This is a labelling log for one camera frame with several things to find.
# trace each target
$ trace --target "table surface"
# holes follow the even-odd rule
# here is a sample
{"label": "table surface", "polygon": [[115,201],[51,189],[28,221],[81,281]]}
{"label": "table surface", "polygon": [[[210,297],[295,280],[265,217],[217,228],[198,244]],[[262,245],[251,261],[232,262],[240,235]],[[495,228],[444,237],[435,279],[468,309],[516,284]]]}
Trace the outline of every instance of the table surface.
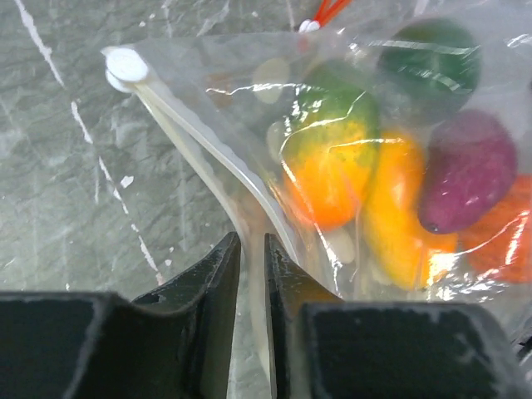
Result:
{"label": "table surface", "polygon": [[[134,298],[203,257],[232,225],[138,99],[107,84],[100,50],[147,37],[288,30],[319,3],[2,2],[0,289]],[[350,13],[370,8],[379,6],[357,0]],[[243,270],[229,397],[260,399],[269,387],[246,281]]]}

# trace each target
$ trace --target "orange fruit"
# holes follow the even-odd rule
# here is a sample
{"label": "orange fruit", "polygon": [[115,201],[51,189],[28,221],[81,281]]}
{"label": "orange fruit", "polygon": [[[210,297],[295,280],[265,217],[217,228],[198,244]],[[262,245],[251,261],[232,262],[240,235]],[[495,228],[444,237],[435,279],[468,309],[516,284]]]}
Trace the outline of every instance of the orange fruit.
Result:
{"label": "orange fruit", "polygon": [[360,200],[348,172],[336,156],[326,151],[316,151],[286,170],[284,184],[298,221],[328,230],[354,219]]}
{"label": "orange fruit", "polygon": [[495,207],[459,235],[477,273],[510,283],[532,281],[532,176],[517,176]]}

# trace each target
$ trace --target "toy fruit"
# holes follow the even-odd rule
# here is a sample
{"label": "toy fruit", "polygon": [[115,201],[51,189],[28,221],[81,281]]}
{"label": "toy fruit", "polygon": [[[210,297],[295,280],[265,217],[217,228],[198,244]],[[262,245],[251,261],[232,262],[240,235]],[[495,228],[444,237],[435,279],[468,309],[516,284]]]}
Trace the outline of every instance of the toy fruit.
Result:
{"label": "toy fruit", "polygon": [[342,162],[326,151],[308,154],[286,173],[284,184],[298,221],[330,230],[353,219],[360,199],[347,174]]}
{"label": "toy fruit", "polygon": [[384,43],[378,66],[410,94],[415,121],[444,120],[478,86],[480,48],[466,29],[449,19],[415,22]]}
{"label": "toy fruit", "polygon": [[347,63],[314,68],[299,87],[281,149],[285,183],[295,213],[321,229],[351,220],[367,195],[377,161],[379,113],[375,99],[355,85]]}
{"label": "toy fruit", "polygon": [[490,212],[460,232],[467,259],[478,273],[510,283],[532,281],[532,176],[520,175]]}
{"label": "toy fruit", "polygon": [[418,213],[423,227],[447,234],[478,221],[514,183],[516,152],[508,131],[483,111],[442,123],[429,143]]}
{"label": "toy fruit", "polygon": [[421,147],[407,134],[382,134],[378,167],[363,208],[368,246],[395,285],[425,288],[453,266],[457,234],[423,229],[416,206],[425,162]]}

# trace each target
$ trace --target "zip lock bag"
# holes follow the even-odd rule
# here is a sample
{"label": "zip lock bag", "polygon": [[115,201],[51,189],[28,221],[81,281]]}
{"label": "zip lock bag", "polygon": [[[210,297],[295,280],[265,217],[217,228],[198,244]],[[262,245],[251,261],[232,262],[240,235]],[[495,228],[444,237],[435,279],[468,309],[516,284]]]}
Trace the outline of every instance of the zip lock bag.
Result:
{"label": "zip lock bag", "polygon": [[510,337],[530,317],[532,6],[389,3],[102,51],[239,233],[267,374],[265,233],[345,300],[481,303]]}

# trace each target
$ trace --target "white vein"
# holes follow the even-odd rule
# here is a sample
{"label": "white vein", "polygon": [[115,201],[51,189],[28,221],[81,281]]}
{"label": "white vein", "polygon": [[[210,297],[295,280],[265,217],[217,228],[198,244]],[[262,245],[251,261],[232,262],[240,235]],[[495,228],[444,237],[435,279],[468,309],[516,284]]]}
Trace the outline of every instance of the white vein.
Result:
{"label": "white vein", "polygon": [[205,22],[203,22],[203,26],[199,30],[198,34],[196,36],[202,36],[208,31],[210,31],[214,25],[217,23],[222,22],[225,17],[229,14],[229,0],[227,0],[222,7],[221,10],[219,10],[215,15],[213,15],[211,18],[205,19]]}
{"label": "white vein", "polygon": [[286,8],[288,9],[288,22],[290,23],[290,30],[294,30],[296,27],[296,22],[293,19],[293,10],[290,0],[286,0]]}
{"label": "white vein", "polygon": [[89,144],[94,144],[94,140],[92,139],[92,136],[89,131],[86,129],[85,123],[83,123],[83,119],[81,118],[81,115],[77,110],[77,104],[75,101],[72,101],[70,103],[70,109],[72,112],[72,116],[74,116],[74,120],[81,127],[81,131],[83,132],[83,139],[85,139],[85,141]]}
{"label": "white vein", "polygon": [[[33,16],[27,11],[26,6],[22,3],[22,0],[13,0],[15,4],[17,4],[18,11],[20,12],[20,17],[22,19],[22,25],[27,29],[30,38],[33,40],[33,43],[35,43],[35,46],[38,48],[39,52],[42,54],[42,57],[44,58],[44,61],[48,64],[50,67],[50,70],[52,71],[53,76],[55,77],[56,81],[61,85],[63,89],[65,89],[65,83],[62,80],[61,74],[59,73],[58,69],[56,68],[55,64],[52,60],[52,49],[50,47],[47,47],[42,42],[41,36],[39,35],[39,32],[37,30],[37,27],[35,26],[35,23],[33,21]],[[91,134],[89,133],[88,129],[85,126],[85,123],[83,122],[83,119],[81,118],[78,110],[77,110],[77,104],[75,101],[71,102],[71,113],[74,117],[74,120],[76,123],[81,127],[81,131],[83,132],[83,138],[88,143],[93,145],[94,140],[92,139]],[[103,159],[98,156],[98,165],[100,166],[101,171],[103,172],[104,176],[106,177],[106,180],[111,184],[111,187],[113,188],[113,195],[117,200],[121,202],[122,209],[126,215],[129,215],[129,210],[127,209],[126,203],[122,199],[120,193],[118,192],[118,189],[116,188],[115,181],[111,178],[111,175],[109,173],[109,170],[107,169],[106,165],[103,162]],[[96,193],[95,193],[95,202],[98,203],[98,184],[96,183]],[[37,241],[37,226],[35,225],[36,215],[33,217],[33,245],[34,245],[34,252],[35,252],[35,260],[37,261],[37,248],[35,247],[36,241]],[[155,264],[155,261],[153,257],[150,254],[150,251],[145,245],[145,241],[140,235],[139,230],[135,227],[133,229],[137,233],[137,237],[140,241],[140,251],[144,254],[144,257],[146,259],[146,262],[150,265],[152,269],[155,270],[155,278],[157,280],[157,283],[161,285],[164,282],[164,279],[162,275],[159,272],[159,269],[157,268],[157,265]]]}
{"label": "white vein", "polygon": [[168,37],[172,37],[174,34],[174,29],[172,28],[172,25],[170,24],[170,4],[171,3],[172,3],[172,0],[165,0],[165,2],[163,2],[163,5],[160,6],[163,9],[163,13],[165,14],[166,33],[168,34]]}
{"label": "white vein", "polygon": [[35,26],[35,23],[33,23],[33,17],[26,10],[26,6],[24,6],[21,0],[14,0],[14,1],[15,1],[15,4],[17,4],[18,11],[20,12],[20,18],[22,19],[22,24],[24,25],[24,27],[26,27],[28,33],[30,34],[30,37],[35,43],[35,46],[37,46],[37,48],[39,49],[39,52],[44,57],[44,61],[47,62],[48,66],[52,70],[53,76],[56,78],[56,81],[58,81],[62,87],[65,87],[65,83],[63,82],[61,75],[59,74],[59,71],[57,70],[56,66],[54,65],[52,61],[52,49],[50,47],[46,47],[44,43],[42,42],[42,39],[39,36],[39,32],[37,31],[37,27]]}
{"label": "white vein", "polygon": [[12,264],[13,262],[15,262],[15,260],[17,260],[17,257],[11,259],[9,262],[7,262],[6,264],[4,264],[4,265],[2,266],[2,268],[6,268],[7,266],[9,266],[9,265]]}
{"label": "white vein", "polygon": [[94,202],[96,205],[100,203],[100,172],[98,167],[94,167]]}

